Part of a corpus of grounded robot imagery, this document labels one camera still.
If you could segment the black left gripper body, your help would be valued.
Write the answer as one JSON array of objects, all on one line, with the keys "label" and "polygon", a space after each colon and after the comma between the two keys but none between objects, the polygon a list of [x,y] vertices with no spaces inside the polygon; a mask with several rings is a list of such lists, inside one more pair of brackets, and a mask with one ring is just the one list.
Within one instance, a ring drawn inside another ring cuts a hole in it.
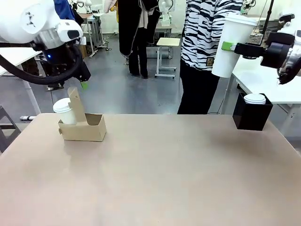
[{"label": "black left gripper body", "polygon": [[57,48],[43,51],[43,69],[45,71],[45,84],[63,83],[70,78],[83,81],[83,58],[79,47],[75,44],[63,44]]}]

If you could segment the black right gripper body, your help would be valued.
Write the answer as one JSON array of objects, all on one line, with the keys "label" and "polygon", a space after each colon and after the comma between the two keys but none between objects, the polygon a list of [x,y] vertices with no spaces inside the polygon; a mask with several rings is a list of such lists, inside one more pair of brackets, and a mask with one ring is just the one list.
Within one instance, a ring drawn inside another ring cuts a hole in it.
[{"label": "black right gripper body", "polygon": [[266,44],[268,47],[263,52],[261,66],[279,69],[294,44],[294,36],[282,32],[271,32]]}]

